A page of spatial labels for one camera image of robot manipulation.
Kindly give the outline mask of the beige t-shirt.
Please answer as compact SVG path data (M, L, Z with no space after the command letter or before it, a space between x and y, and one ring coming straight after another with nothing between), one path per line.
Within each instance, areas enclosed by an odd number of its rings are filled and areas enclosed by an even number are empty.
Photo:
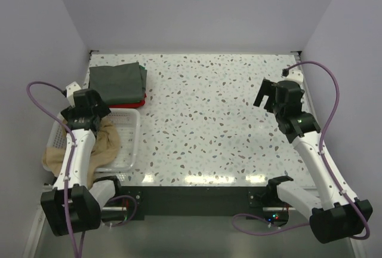
M87 175L88 189L91 189L93 185L95 170L113 162L120 147L121 141L116 127L109 118L103 118L95 145L91 151ZM47 147L42 156L42 165L57 177L60 174L64 155L65 149Z

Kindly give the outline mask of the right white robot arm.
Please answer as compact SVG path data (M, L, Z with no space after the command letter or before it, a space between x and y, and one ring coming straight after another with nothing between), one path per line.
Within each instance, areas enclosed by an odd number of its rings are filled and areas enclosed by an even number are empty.
M302 110L304 90L299 83L264 79L254 106L273 113L278 128L305 163L318 195L298 186L288 175L270 179L262 200L279 206L283 202L302 214L316 239L323 243L343 238L359 238L366 232L372 205L359 199L339 172L321 138L323 132L315 117Z

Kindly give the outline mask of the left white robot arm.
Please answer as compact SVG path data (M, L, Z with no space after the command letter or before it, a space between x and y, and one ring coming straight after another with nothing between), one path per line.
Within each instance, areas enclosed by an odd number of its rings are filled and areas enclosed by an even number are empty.
M61 112L67 122L63 165L52 190L41 195L42 209L57 237L97 229L102 208L107 203L118 205L124 198L116 176L96 179L91 188L87 183L91 151L101 119L110 109L95 90L66 94L73 97L73 105Z

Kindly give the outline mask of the white plastic basket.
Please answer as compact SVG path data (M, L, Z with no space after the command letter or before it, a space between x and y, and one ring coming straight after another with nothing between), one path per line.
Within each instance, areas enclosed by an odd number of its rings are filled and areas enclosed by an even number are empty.
M135 109L111 108L106 117L119 135L120 146L113 161L96 168L96 173L126 173L137 160L140 138L140 114ZM47 148L66 148L66 131L54 121Z

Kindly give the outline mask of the folded grey t-shirt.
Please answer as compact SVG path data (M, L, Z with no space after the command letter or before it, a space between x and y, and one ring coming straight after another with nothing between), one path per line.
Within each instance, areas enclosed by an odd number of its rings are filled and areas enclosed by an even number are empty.
M89 87L96 90L107 105L134 103L143 100L147 71L139 63L90 68Z

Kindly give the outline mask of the folded red t-shirt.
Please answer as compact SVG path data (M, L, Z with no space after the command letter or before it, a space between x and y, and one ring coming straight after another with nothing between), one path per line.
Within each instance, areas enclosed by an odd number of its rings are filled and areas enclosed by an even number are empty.
M117 105L109 105L109 108L124 108L124 109L137 109L145 105L146 94L143 97L143 100L134 103L123 103Z

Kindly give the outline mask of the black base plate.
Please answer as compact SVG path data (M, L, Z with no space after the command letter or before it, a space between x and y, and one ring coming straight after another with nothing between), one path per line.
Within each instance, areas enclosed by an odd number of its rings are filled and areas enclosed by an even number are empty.
M134 220L148 216L226 216L248 213L274 222L271 212L283 212L287 206L279 201L262 199L266 187L244 186L123 186L121 195L137 201Z

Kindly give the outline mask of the aluminium frame rail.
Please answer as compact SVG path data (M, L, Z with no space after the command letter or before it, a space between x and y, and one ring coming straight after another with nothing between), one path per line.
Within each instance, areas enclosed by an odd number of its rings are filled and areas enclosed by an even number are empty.
M22 258L33 258L38 249L39 240L46 220L46 215L41 206L41 195L52 190L52 185L44 184L38 195L37 205L35 207L35 216L26 241Z

